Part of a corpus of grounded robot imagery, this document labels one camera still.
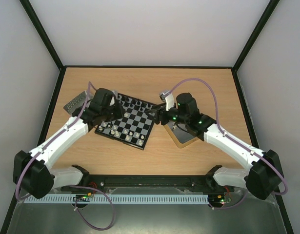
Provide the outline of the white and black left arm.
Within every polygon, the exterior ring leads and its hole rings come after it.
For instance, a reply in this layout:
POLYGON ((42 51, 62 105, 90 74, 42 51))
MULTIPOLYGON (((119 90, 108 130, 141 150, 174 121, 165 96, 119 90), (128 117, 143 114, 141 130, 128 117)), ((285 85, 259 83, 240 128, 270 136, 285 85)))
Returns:
POLYGON ((92 107, 78 107, 68 121, 50 138, 29 152, 19 151, 14 158, 13 182, 16 183, 16 199, 21 201, 20 190, 28 195, 42 198, 52 189, 67 185, 77 185, 83 177, 81 170, 71 167, 52 170, 59 157, 80 137, 90 132, 102 122, 123 117, 125 110, 115 100, 94 111, 92 107))

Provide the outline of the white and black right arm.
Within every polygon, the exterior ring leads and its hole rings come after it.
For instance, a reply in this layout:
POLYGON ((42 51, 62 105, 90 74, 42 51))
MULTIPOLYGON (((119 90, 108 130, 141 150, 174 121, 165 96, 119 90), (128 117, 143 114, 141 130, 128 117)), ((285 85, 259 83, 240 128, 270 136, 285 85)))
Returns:
POLYGON ((265 152, 230 134, 217 120, 199 111, 190 93, 173 97, 167 92, 160 97, 163 103, 146 111, 156 124, 166 125, 171 121, 183 124, 190 135, 216 146, 242 166, 242 169, 216 169, 206 179, 210 190, 217 191, 222 186, 245 188, 256 198, 265 200, 284 182, 280 158, 275 151, 265 152))

